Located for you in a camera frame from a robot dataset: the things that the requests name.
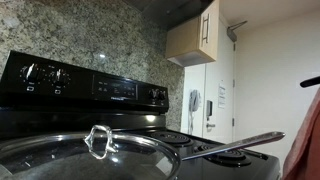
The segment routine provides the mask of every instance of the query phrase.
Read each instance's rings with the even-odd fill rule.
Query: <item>white wall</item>
[[[235,139],[283,131],[276,143],[251,148],[280,158],[281,167],[319,86],[320,11],[238,34]]]

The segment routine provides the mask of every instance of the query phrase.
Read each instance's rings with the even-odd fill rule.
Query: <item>telephone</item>
[[[193,112],[196,112],[198,110],[200,103],[201,103],[200,92],[198,90],[193,90],[190,93],[190,100],[189,100],[188,134],[192,135],[193,119],[194,119]]]
[[[193,90],[190,94],[190,100],[189,100],[189,110],[190,112],[195,112],[199,108],[200,104],[200,92],[198,90]]]

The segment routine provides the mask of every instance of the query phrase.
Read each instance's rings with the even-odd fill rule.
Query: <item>black stove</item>
[[[222,143],[166,128],[168,89],[11,51],[0,82],[0,141],[89,131],[93,125],[152,137],[182,157]],[[249,150],[182,161],[178,179],[279,179],[276,157]]]

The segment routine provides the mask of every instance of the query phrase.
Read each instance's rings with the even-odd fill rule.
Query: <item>burner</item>
[[[202,145],[195,147],[195,152],[204,151],[208,149],[212,149],[216,146],[214,145]],[[208,155],[204,157],[205,159],[216,163],[221,164],[224,166],[230,167],[241,167],[247,166],[251,164],[251,160],[247,157],[243,152],[232,150],[232,151],[225,151],[218,154]]]
[[[151,134],[151,137],[176,147],[190,146],[193,144],[193,141],[187,136],[174,132],[155,132]]]

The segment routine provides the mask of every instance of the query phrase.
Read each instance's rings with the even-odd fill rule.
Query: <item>cabinet door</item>
[[[195,51],[199,39],[198,27],[199,18],[194,18],[168,31],[166,58]]]
[[[217,59],[219,0],[213,1],[200,17],[199,49],[213,60]]]

